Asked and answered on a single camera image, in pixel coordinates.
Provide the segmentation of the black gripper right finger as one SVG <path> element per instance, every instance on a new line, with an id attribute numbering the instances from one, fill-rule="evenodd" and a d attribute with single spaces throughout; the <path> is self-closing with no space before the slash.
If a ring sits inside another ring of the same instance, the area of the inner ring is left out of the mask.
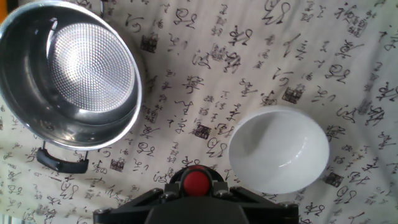
<path id="1" fill-rule="evenodd" d="M 274 203 L 241 186 L 228 187 L 226 182 L 213 183 L 213 196 L 239 205 L 246 214 L 297 215 L 298 205 Z"/>

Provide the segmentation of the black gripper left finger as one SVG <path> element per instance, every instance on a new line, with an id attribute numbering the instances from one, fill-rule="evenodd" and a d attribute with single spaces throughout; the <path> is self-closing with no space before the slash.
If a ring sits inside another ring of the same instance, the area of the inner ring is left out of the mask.
<path id="1" fill-rule="evenodd" d="M 165 184 L 164 189 L 154 188 L 124 205 L 130 212 L 149 211 L 152 208 L 180 198 L 179 184 Z"/>

